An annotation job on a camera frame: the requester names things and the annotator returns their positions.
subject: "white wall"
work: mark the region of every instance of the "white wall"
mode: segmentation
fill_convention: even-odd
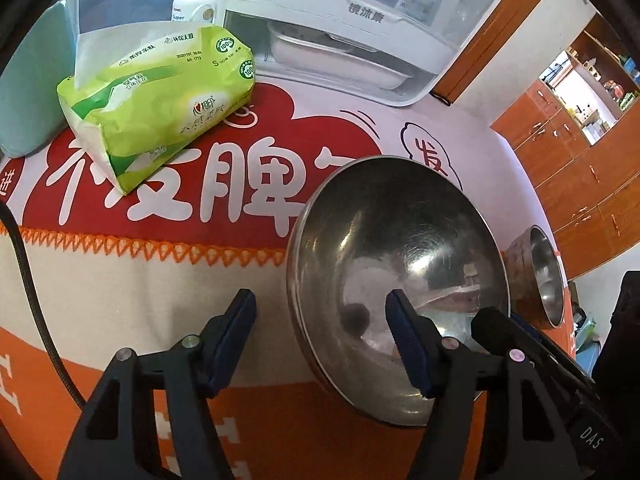
[[[493,124],[591,21],[585,1],[540,1],[454,106]]]
[[[620,294],[622,278],[628,270],[640,270],[640,243],[574,280],[580,306],[596,320],[596,334],[606,337],[609,320]]]

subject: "table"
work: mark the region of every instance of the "table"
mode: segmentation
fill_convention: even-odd
[[[167,349],[250,288],[258,320],[231,387],[210,402],[236,477],[404,478],[422,431],[382,426],[322,391],[298,349],[284,287],[287,237],[305,201],[339,166],[379,153],[446,176],[502,250],[531,224],[551,232],[507,143],[430,97],[393,109],[265,78],[251,105],[126,197],[68,129],[26,159],[3,160],[12,181],[1,198],[21,225],[49,329],[83,395],[119,348]],[[0,258],[0,418],[53,480],[79,412],[42,351],[7,236]],[[572,351],[570,323],[552,337]],[[481,398],[463,478],[475,467],[483,410]],[[160,394],[156,423],[175,471]]]

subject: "screw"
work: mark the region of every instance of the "screw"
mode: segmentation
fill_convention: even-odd
[[[517,363],[521,363],[524,361],[524,359],[527,358],[527,356],[524,355],[524,352],[522,350],[518,350],[517,348],[509,351],[509,357]]]
[[[447,350],[455,350],[460,346],[460,341],[458,341],[455,337],[443,337],[442,338],[442,346]]]
[[[116,359],[118,361],[126,361],[133,355],[133,350],[131,348],[121,348],[116,352]]]
[[[196,335],[188,335],[182,340],[182,346],[185,348],[196,348],[200,344],[200,338]]]

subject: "stainless steel bowl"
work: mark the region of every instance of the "stainless steel bowl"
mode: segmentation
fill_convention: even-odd
[[[537,225],[516,238],[504,253],[513,311],[539,328],[564,319],[564,284],[551,241]]]
[[[376,156],[316,191],[289,241],[287,289],[300,346],[320,380],[359,411],[424,426],[432,401],[413,388],[385,319],[402,288],[443,336],[472,348],[470,322],[509,313],[500,252],[465,195],[418,162]]]

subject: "bowl rim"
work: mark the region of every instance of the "bowl rim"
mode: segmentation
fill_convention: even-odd
[[[561,289],[562,289],[562,309],[560,310],[560,321],[558,321],[558,323],[555,323],[551,319],[551,314],[549,313],[548,309],[546,308],[545,302],[542,301],[542,297],[540,297],[540,303],[542,304],[542,310],[544,310],[544,312],[545,312],[546,319],[548,320],[549,324],[553,328],[558,328],[564,322],[564,310],[565,310],[565,307],[566,307],[566,305],[564,304],[564,275],[562,274],[562,269],[560,267],[560,261],[558,259],[558,254],[557,254],[556,248],[551,243],[551,240],[549,239],[549,236],[545,233],[545,230],[542,227],[540,227],[539,225],[537,225],[537,224],[533,224],[529,228],[529,231],[527,232],[527,234],[529,235],[529,252],[531,253],[530,257],[531,257],[532,267],[534,267],[533,266],[533,251],[531,251],[530,248],[531,248],[531,245],[532,245],[531,238],[533,236],[533,231],[536,231],[539,234],[541,234],[542,235],[542,240],[544,241],[544,243],[546,245],[548,245],[549,248],[551,248],[551,252],[554,255],[554,262],[555,262],[554,269],[558,272],[558,277],[560,278],[560,284],[561,284]],[[535,276],[535,272],[534,272],[534,280],[536,282],[536,286],[538,288],[538,291],[540,291],[540,284],[538,283],[538,278]]]
[[[325,368],[322,366],[322,363],[318,358],[318,354],[316,353],[316,349],[311,343],[308,329],[304,322],[302,311],[301,311],[300,279],[299,279],[299,273],[298,273],[298,264],[300,262],[300,243],[302,241],[302,235],[304,231],[302,226],[306,225],[306,220],[308,219],[308,216],[311,213],[311,210],[313,209],[314,203],[318,199],[318,196],[324,191],[324,189],[329,185],[329,183],[331,183],[334,180],[334,178],[338,177],[338,175],[340,175],[341,173],[351,169],[353,166],[357,166],[358,164],[361,164],[363,162],[369,162],[371,160],[379,160],[379,159],[389,159],[389,160],[395,159],[395,160],[401,160],[403,162],[412,162],[414,164],[417,164],[418,166],[425,168],[426,170],[432,171],[438,177],[446,181],[447,184],[454,187],[457,192],[462,194],[464,198],[466,198],[469,201],[469,203],[472,205],[472,207],[480,217],[482,223],[486,227],[486,230],[489,233],[489,236],[491,237],[491,240],[494,243],[495,250],[497,251],[497,254],[499,256],[498,259],[500,260],[500,268],[502,269],[502,276],[504,279],[504,286],[505,286],[505,292],[507,297],[507,305],[506,305],[507,313],[506,314],[508,317],[511,317],[511,295],[509,291],[509,282],[507,277],[507,271],[504,265],[504,259],[502,257],[502,253],[500,249],[498,248],[498,244],[495,241],[494,234],[492,233],[491,229],[489,229],[489,225],[484,219],[484,216],[482,216],[482,213],[478,210],[478,208],[473,203],[473,201],[471,201],[469,197],[462,190],[460,190],[455,184],[453,184],[452,181],[450,181],[448,178],[442,176],[441,174],[439,174],[437,171],[433,170],[426,164],[423,164],[417,160],[413,160],[412,158],[407,158],[401,155],[371,155],[371,156],[364,156],[363,158],[356,158],[355,160],[352,160],[351,162],[348,162],[341,168],[338,168],[337,170],[335,170],[331,175],[329,175],[322,182],[322,184],[318,186],[318,188],[314,191],[311,197],[309,197],[309,200],[306,201],[304,209],[296,219],[296,223],[293,227],[291,236],[289,237],[289,241],[287,243],[287,257],[286,257],[287,303],[289,304],[289,313],[290,313],[291,321],[294,325],[294,332],[296,334],[296,339],[298,340],[298,346],[300,347],[300,351],[305,357],[305,360],[307,361],[307,364],[311,368],[312,373],[315,375],[315,377],[319,381],[321,381],[321,383],[325,383],[326,385],[330,386],[331,391],[333,393],[337,394],[341,399],[345,400],[348,403],[348,405],[354,408],[358,413],[366,416],[367,418],[375,420],[376,422],[380,422],[382,424],[385,424],[386,426],[390,426],[393,428],[407,428],[407,429],[424,428],[427,426],[428,421],[425,422],[424,424],[412,424],[412,425],[398,424],[398,423],[391,422],[389,420],[380,419],[375,415],[373,415],[372,413],[369,413],[366,410],[354,404],[353,401],[335,384],[335,382],[332,380],[332,378],[327,373]]]

